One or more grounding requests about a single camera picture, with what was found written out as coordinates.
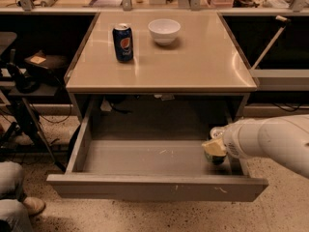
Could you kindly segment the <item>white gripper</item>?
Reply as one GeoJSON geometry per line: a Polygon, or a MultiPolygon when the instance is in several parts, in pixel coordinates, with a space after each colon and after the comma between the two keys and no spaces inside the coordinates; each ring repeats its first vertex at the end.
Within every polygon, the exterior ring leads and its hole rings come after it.
{"type": "Polygon", "coordinates": [[[260,157],[262,150],[258,135],[261,125],[261,122],[254,119],[239,120],[226,127],[223,139],[213,138],[204,142],[202,147],[207,155],[213,157],[225,157],[226,150],[236,159],[260,157]]]}

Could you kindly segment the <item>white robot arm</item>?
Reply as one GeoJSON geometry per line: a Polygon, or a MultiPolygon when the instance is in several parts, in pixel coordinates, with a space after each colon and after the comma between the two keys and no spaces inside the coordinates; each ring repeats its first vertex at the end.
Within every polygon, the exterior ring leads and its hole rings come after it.
{"type": "Polygon", "coordinates": [[[308,115],[238,120],[211,129],[211,139],[202,147],[212,162],[227,155],[235,159],[268,158],[309,178],[308,115]]]}

